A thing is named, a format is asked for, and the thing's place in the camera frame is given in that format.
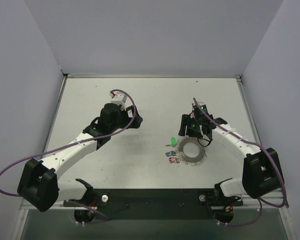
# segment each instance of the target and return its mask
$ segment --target cable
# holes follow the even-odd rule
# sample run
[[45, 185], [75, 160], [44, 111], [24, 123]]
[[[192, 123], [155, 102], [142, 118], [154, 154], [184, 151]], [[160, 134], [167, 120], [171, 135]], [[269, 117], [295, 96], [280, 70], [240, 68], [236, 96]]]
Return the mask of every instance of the cable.
[[261, 201], [259, 199], [257, 199], [257, 200], [258, 200], [258, 202], [260, 204], [259, 214], [252, 221], [249, 221], [249, 222], [246, 222], [246, 223], [239, 223], [239, 224], [231, 224], [231, 223], [226, 224], [225, 222], [222, 222], [222, 221], [219, 221], [218, 219], [216, 219], [217, 211], [214, 212], [213, 218], [216, 219], [216, 220], [218, 220], [218, 222], [220, 224], [222, 224], [224, 226], [227, 226], [227, 227], [244, 227], [244, 226], [248, 226], [248, 225], [254, 224], [254, 223], [256, 223], [260, 219], [261, 214], [262, 214], [262, 203], [261, 203]]
[[234, 208], [234, 206], [235, 206], [235, 202], [236, 201], [239, 201], [240, 199], [242, 199], [241, 197], [239, 197], [239, 196], [234, 196], [234, 200], [233, 201], [230, 201], [230, 202], [228, 202], [230, 205], [227, 205], [227, 206], [225, 206], [224, 208], [223, 208], [223, 210], [226, 210], [227, 209], [227, 207], [230, 207], [230, 209], [232, 208]]
[[226, 212], [229, 212], [229, 211], [234, 209], [234, 206], [235, 206], [235, 204], [232, 203], [231, 207], [229, 207], [228, 209], [227, 209], [227, 207], [225, 207], [225, 209], [223, 209], [223, 210], [226, 211]]
[[[223, 131], [225, 132], [228, 132], [227, 129], [225, 129], [224, 127], [220, 126], [216, 121], [214, 121], [208, 114], [205, 113], [205, 111], [203, 111], [200, 107], [200, 105], [198, 104], [196, 98], [193, 98], [193, 101], [196, 105], [196, 107], [203, 113], [203, 115], [210, 121], [212, 122], [215, 126], [217, 126], [218, 128], [222, 129]], [[282, 179], [281, 177], [281, 174], [280, 174], [280, 171], [275, 163], [275, 161], [273, 160], [273, 158], [270, 156], [270, 154], [267, 152], [267, 150], [261, 145], [261, 144], [258, 144], [256, 142], [252, 142], [252, 141], [248, 141], [248, 140], [245, 140], [245, 139], [241, 139], [241, 137], [239, 137], [238, 135], [236, 135], [235, 133], [233, 133], [232, 131], [229, 132], [229, 134], [231, 134], [232, 136], [234, 136], [235, 138], [241, 140], [242, 142], [246, 143], [246, 144], [250, 144], [250, 145], [254, 145], [254, 146], [257, 146], [258, 148], [260, 148], [260, 150], [262, 152], [264, 152], [264, 154], [266, 155], [266, 157], [269, 159], [272, 167], [274, 168], [274, 171], [279, 179], [279, 182], [280, 182], [280, 185], [281, 185], [281, 189], [282, 189], [282, 195], [283, 195], [283, 201], [281, 204], [277, 205], [277, 204], [273, 204], [271, 202], [268, 202], [266, 200], [263, 200], [261, 197], [258, 197], [258, 201], [262, 201], [264, 202], [265, 204], [268, 204], [272, 207], [275, 207], [275, 208], [282, 208], [284, 207], [286, 204], [287, 204], [287, 191], [286, 191], [286, 187], [285, 187], [285, 183], [284, 183], [284, 180]]]
[[90, 207], [90, 206], [86, 206], [86, 205], [83, 205], [83, 204], [81, 204], [81, 203], [78, 203], [78, 202], [76, 202], [76, 201], [71, 201], [71, 200], [69, 200], [68, 201], [69, 203], [72, 203], [72, 204], [75, 204], [75, 205], [77, 205], [77, 206], [79, 206], [79, 207], [83, 207], [83, 208], [85, 208], [85, 209], [88, 209], [88, 210], [90, 210], [90, 211], [92, 211], [92, 212], [94, 212], [94, 213], [96, 213], [96, 214], [98, 214], [98, 215], [100, 215], [100, 216], [103, 216], [104, 218], [106, 218], [105, 220], [97, 220], [97, 221], [91, 221], [91, 222], [85, 222], [84, 224], [82, 224], [82, 222], [77, 222], [77, 221], [75, 221], [75, 223], [76, 224], [80, 224], [80, 225], [90, 225], [90, 224], [100, 224], [100, 223], [105, 223], [105, 222], [108, 222], [109, 221], [109, 218], [105, 215], [105, 214], [103, 214], [102, 212], [100, 212], [100, 211], [97, 211], [97, 210], [95, 210], [94, 208], [92, 208], [92, 207]]
[[227, 227], [244, 227], [244, 226], [248, 226], [248, 225], [256, 223], [260, 219], [260, 217], [261, 217], [261, 214], [262, 214], [262, 203], [261, 203], [261, 201], [259, 199], [257, 199], [257, 200], [258, 200], [259, 205], [260, 205], [258, 216], [254, 220], [252, 220], [252, 221], [249, 221], [249, 222], [246, 222], [246, 223], [239, 223], [239, 224], [231, 224], [231, 223], [225, 223], [225, 222], [219, 221], [216, 218], [216, 215], [218, 214], [218, 211], [215, 211], [214, 213], [212, 213], [212, 209], [211, 209], [211, 207], [210, 207], [210, 205], [208, 203], [209, 202], [208, 200], [205, 201], [205, 206], [206, 206], [206, 208], [207, 208], [208, 213], [210, 214], [210, 216], [213, 219], [217, 220], [218, 223], [220, 223], [221, 225], [224, 225], [224, 226], [227, 226]]
[[[207, 139], [204, 139], [204, 138], [197, 138], [197, 140], [198, 140], [198, 143], [202, 146], [202, 147], [208, 147], [210, 144], [211, 144], [211, 142], [212, 142], [212, 140], [207, 140]], [[199, 140], [205, 140], [205, 141], [207, 141], [208, 142], [208, 144], [207, 145], [202, 145], [201, 144], [201, 142], [199, 141]]]
[[98, 214], [98, 215], [100, 215], [100, 216], [102, 216], [102, 217], [104, 217], [104, 218], [106, 218], [106, 219], [109, 219], [105, 214], [103, 214], [103, 213], [100, 212], [100, 211], [95, 210], [94, 208], [92, 208], [92, 207], [90, 207], [90, 206], [86, 206], [86, 205], [83, 205], [83, 204], [81, 204], [81, 203], [78, 203], [78, 202], [76, 202], [76, 201], [71, 201], [71, 200], [68, 200], [67, 202], [68, 202], [68, 203], [71, 203], [71, 204], [75, 204], [75, 205], [77, 205], [77, 206], [79, 206], [79, 207], [83, 207], [83, 208], [85, 208], [85, 209], [88, 209], [88, 210], [90, 210], [90, 211], [92, 211], [92, 212], [94, 212], [94, 213], [96, 213], [96, 214]]
[[[81, 140], [81, 141], [78, 141], [78, 142], [73, 142], [73, 143], [70, 143], [68, 145], [65, 145], [65, 146], [61, 146], [61, 147], [58, 147], [56, 149], [53, 149], [53, 150], [50, 150], [50, 151], [45, 151], [45, 152], [42, 152], [42, 153], [37, 153], [37, 154], [34, 154], [34, 155], [31, 155], [31, 156], [27, 156], [27, 157], [24, 157], [18, 161], [15, 161], [13, 163], [11, 163], [10, 165], [6, 166], [2, 171], [0, 171], [0, 176], [5, 172], [7, 171], [8, 169], [12, 168], [13, 166], [19, 164], [19, 163], [22, 163], [26, 160], [29, 160], [29, 159], [34, 159], [34, 158], [37, 158], [37, 157], [41, 157], [43, 155], [47, 155], [47, 154], [52, 154], [54, 152], [57, 152], [57, 151], [60, 151], [60, 150], [63, 150], [63, 149], [67, 149], [67, 148], [70, 148], [72, 146], [75, 146], [77, 144], [82, 144], [82, 143], [85, 143], [85, 142], [89, 142], [89, 141], [92, 141], [92, 140], [99, 140], [99, 139], [104, 139], [104, 138], [108, 138], [108, 137], [112, 137], [114, 135], [117, 135], [119, 133], [122, 133], [124, 130], [126, 130], [131, 124], [132, 122], [134, 121], [135, 117], [136, 117], [136, 114], [137, 114], [137, 108], [136, 108], [136, 105], [135, 105], [135, 102], [134, 100], [132, 99], [132, 97], [125, 91], [123, 90], [120, 90], [120, 89], [114, 89], [114, 90], [111, 90], [110, 93], [111, 94], [114, 94], [114, 92], [121, 92], [123, 94], [125, 94], [129, 99], [130, 101], [132, 102], [132, 106], [133, 106], [133, 116], [130, 120], [130, 122], [122, 129], [120, 129], [119, 131], [116, 131], [114, 133], [111, 133], [111, 134], [107, 134], [107, 135], [103, 135], [103, 136], [96, 136], [96, 137], [92, 137], [92, 138], [88, 138], [88, 139], [85, 139], [85, 140]], [[4, 195], [8, 195], [8, 196], [11, 196], [11, 197], [21, 197], [19, 194], [16, 194], [16, 193], [10, 193], [10, 192], [6, 192], [4, 190], [2, 190], [0, 188], [0, 193], [4, 194]]]

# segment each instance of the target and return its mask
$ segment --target green object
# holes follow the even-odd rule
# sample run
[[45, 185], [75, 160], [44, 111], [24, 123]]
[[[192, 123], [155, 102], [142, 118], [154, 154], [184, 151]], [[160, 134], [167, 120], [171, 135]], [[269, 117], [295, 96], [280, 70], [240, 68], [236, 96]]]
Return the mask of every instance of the green object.
[[171, 138], [171, 146], [175, 147], [177, 145], [177, 141], [174, 137]]

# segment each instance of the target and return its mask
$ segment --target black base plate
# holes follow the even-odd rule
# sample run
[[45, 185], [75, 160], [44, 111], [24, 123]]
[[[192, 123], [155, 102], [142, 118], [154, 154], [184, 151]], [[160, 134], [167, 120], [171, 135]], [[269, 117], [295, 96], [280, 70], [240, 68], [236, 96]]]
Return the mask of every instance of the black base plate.
[[[224, 207], [214, 197], [213, 188], [191, 189], [94, 189], [97, 210], [111, 220], [200, 220], [211, 219], [206, 204], [199, 200], [206, 196], [211, 207]], [[101, 201], [108, 195], [108, 202]], [[235, 206], [242, 206], [236, 201]], [[64, 202], [65, 207], [76, 205]]]

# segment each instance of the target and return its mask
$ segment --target gray wall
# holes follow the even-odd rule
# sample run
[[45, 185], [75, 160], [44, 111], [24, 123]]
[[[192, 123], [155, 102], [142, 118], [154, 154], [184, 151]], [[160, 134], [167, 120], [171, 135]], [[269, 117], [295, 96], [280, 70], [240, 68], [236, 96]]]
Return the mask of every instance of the gray wall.
[[25, 0], [65, 73], [242, 74], [282, 0]]
[[[23, 0], [0, 0], [0, 171], [41, 151], [63, 76]], [[16, 193], [23, 165], [2, 176]], [[21, 198], [0, 194], [0, 240], [9, 239]]]
[[243, 74], [266, 147], [279, 153], [300, 239], [300, 0], [285, 0]]

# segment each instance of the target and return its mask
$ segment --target metal gear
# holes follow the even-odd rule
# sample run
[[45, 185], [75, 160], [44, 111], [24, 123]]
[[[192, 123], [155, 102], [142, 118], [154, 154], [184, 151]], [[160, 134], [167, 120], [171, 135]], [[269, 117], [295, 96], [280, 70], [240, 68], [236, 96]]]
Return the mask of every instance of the metal gear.
[[[184, 153], [184, 147], [187, 143], [193, 143], [199, 147], [199, 155], [196, 157], [189, 157]], [[184, 161], [186, 164], [191, 164], [193, 166], [201, 164], [206, 158], [206, 148], [201, 146], [198, 143], [197, 138], [195, 137], [184, 137], [179, 138], [176, 145], [175, 152], [178, 154], [178, 157], [181, 161]]]

